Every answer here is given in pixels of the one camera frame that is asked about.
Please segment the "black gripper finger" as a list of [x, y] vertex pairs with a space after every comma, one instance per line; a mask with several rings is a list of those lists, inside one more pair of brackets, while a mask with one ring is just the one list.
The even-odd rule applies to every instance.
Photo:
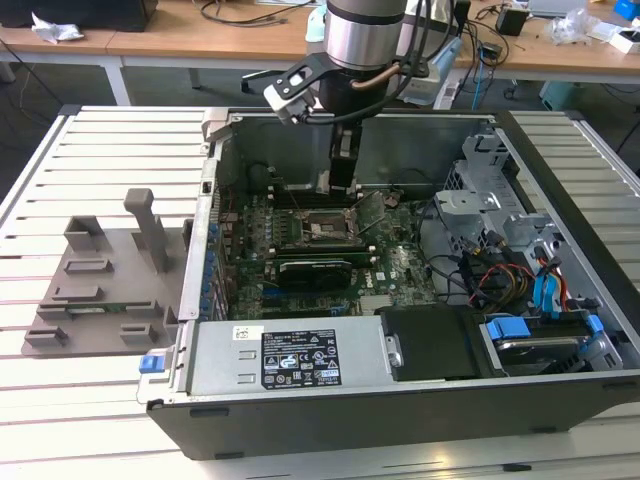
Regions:
[[336, 123], [330, 146], [329, 186], [347, 190], [353, 181], [360, 148], [360, 124]]

